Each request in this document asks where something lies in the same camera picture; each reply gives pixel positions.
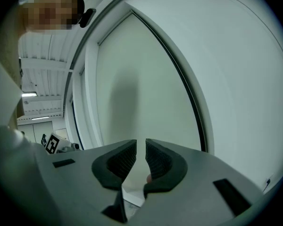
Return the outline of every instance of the black rectangular slot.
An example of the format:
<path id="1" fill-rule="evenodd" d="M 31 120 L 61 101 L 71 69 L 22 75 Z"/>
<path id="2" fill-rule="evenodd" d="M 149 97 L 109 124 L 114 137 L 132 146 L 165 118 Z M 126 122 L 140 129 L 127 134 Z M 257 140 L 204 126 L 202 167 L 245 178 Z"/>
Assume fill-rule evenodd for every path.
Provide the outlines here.
<path id="1" fill-rule="evenodd" d="M 72 163 L 75 163 L 75 161 L 72 159 L 66 159 L 62 161 L 55 161 L 52 164 L 54 165 L 55 168 L 59 168 L 59 167 L 63 167 L 63 166 L 66 166 Z"/>
<path id="2" fill-rule="evenodd" d="M 235 216 L 243 213 L 251 206 L 227 179 L 213 183 Z"/>

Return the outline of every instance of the black earpiece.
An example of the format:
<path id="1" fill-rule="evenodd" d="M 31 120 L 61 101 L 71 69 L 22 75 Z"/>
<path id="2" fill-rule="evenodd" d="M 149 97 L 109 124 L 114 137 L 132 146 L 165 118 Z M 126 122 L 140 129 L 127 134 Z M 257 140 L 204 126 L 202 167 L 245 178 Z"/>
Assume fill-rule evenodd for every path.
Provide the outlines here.
<path id="1" fill-rule="evenodd" d="M 96 13 L 95 8 L 88 9 L 82 16 L 81 20 L 79 21 L 79 25 L 81 28 L 85 28 L 90 24 L 90 21 L 92 20 L 93 16 Z"/>

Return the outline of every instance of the corrugated metal ceiling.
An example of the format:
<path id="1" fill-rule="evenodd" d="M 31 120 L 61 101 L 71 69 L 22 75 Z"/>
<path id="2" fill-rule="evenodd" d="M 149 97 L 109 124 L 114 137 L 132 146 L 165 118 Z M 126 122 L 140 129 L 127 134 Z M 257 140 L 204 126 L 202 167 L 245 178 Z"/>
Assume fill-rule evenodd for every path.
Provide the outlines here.
<path id="1" fill-rule="evenodd" d="M 84 0 L 85 10 L 96 8 L 103 0 Z M 19 57 L 35 58 L 48 61 L 67 62 L 68 54 L 72 46 L 72 41 L 76 37 L 79 26 L 74 26 L 72 30 L 63 30 L 55 34 L 43 34 L 28 32 L 19 40 Z M 61 96 L 64 93 L 63 78 L 68 71 L 56 71 L 44 69 L 42 66 L 24 68 L 22 77 L 22 91 L 35 91 L 38 96 Z M 49 114 L 49 116 L 61 116 L 56 113 L 60 109 L 62 112 L 62 101 L 27 101 L 24 103 L 25 116 L 18 119 L 19 122 L 30 120 L 39 114 Z"/>

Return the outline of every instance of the headset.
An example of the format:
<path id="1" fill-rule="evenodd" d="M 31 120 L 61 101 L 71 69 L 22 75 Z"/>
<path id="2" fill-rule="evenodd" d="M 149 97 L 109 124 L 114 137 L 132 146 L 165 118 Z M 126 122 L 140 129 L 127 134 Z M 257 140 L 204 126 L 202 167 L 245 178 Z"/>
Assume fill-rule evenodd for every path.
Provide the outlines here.
<path id="1" fill-rule="evenodd" d="M 85 10 L 84 0 L 78 0 L 78 4 L 79 3 L 81 4 L 83 12 L 84 12 L 84 10 Z M 87 27 L 90 24 L 95 13 L 96 13 L 95 8 L 87 9 L 87 11 L 85 13 L 83 13 L 82 17 L 80 18 L 80 20 L 76 24 L 79 24 L 81 28 Z"/>

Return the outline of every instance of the fluorescent light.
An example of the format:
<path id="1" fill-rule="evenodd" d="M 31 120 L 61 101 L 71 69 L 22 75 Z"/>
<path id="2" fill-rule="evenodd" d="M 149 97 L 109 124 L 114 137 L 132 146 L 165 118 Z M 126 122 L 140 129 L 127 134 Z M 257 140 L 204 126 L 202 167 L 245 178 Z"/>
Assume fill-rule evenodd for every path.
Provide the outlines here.
<path id="1" fill-rule="evenodd" d="M 22 97 L 31 97 L 31 96 L 37 96 L 36 93 L 23 93 Z"/>
<path id="2" fill-rule="evenodd" d="M 32 118 L 32 120 L 40 120 L 40 119 L 46 119 L 46 118 L 49 118 L 49 116 L 38 117 L 38 118 Z"/>

